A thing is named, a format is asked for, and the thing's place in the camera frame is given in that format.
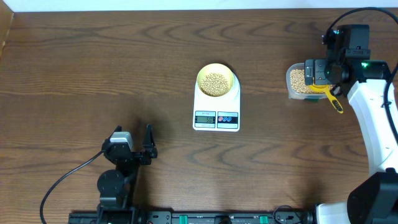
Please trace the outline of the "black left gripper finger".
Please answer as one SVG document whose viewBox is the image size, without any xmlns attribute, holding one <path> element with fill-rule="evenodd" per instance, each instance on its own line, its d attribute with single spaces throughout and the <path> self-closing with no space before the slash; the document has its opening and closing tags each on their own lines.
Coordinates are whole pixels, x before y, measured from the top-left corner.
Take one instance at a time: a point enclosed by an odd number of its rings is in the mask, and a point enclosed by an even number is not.
<svg viewBox="0 0 398 224">
<path fill-rule="evenodd" d="M 152 132 L 152 126 L 150 124 L 148 124 L 146 127 L 146 132 L 144 135 L 144 140 L 143 140 L 142 145 L 145 149 L 146 154 L 151 159 L 157 158 L 157 147 L 155 145 L 153 132 Z"/>
<path fill-rule="evenodd" d="M 103 141 L 101 150 L 102 150 L 102 151 L 107 151 L 107 150 L 112 146 L 112 143 L 111 143 L 111 141 L 110 141 L 111 136 L 112 136 L 114 133 L 116 133 L 116 132 L 121 132 L 121 131 L 122 131 L 122 126 L 117 126 L 116 129 L 111 133 L 111 135 Z"/>
</svg>

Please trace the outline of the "yellow measuring scoop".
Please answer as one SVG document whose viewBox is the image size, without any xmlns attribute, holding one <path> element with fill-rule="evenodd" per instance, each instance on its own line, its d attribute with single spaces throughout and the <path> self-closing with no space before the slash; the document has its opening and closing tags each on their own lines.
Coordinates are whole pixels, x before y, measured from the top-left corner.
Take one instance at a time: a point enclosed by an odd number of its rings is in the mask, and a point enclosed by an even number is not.
<svg viewBox="0 0 398 224">
<path fill-rule="evenodd" d="M 318 93 L 324 93 L 327 98 L 329 99 L 330 103 L 333 105 L 334 109 L 339 112 L 340 114 L 343 114 L 343 107 L 340 104 L 340 102 L 337 100 L 337 98 L 332 95 L 329 85 L 315 85 L 312 84 L 309 86 L 309 88 L 312 91 L 318 92 Z"/>
</svg>

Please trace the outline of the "yellow bowl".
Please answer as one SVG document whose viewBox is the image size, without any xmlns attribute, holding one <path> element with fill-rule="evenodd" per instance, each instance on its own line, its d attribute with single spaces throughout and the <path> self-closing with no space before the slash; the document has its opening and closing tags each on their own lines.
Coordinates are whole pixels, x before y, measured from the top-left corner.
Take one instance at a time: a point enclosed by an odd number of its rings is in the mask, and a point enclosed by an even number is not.
<svg viewBox="0 0 398 224">
<path fill-rule="evenodd" d="M 233 72 L 226 66 L 220 63 L 211 63 L 209 65 L 204 66 L 197 75 L 197 85 L 200 88 L 201 81 L 210 73 L 220 73 L 224 75 L 229 81 L 229 91 L 232 89 L 234 85 L 234 75 Z"/>
</svg>

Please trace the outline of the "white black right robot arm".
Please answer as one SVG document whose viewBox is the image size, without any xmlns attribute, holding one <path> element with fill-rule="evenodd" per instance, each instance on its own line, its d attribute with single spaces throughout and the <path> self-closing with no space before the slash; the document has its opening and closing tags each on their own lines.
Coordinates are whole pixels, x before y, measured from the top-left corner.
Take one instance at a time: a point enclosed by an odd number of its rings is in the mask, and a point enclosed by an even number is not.
<svg viewBox="0 0 398 224">
<path fill-rule="evenodd" d="M 371 60 L 368 25 L 342 25 L 323 38 L 325 59 L 305 61 L 305 84 L 337 112 L 347 97 L 366 146 L 369 178 L 347 200 L 317 205 L 315 223 L 397 223 L 397 106 L 385 61 Z"/>
</svg>

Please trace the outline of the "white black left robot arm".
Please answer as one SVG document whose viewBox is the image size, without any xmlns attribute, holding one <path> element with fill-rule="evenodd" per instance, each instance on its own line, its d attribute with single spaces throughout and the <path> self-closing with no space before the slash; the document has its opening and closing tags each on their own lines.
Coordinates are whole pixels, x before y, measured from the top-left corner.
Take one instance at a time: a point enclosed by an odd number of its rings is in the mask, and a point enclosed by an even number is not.
<svg viewBox="0 0 398 224">
<path fill-rule="evenodd" d="M 142 151 L 134 151 L 131 134 L 120 126 L 104 140 L 101 152 L 116 167 L 103 172 L 97 181 L 98 223 L 147 223 L 145 211 L 132 200 L 140 166 L 150 165 L 158 156 L 151 125 L 146 127 L 142 146 Z"/>
</svg>

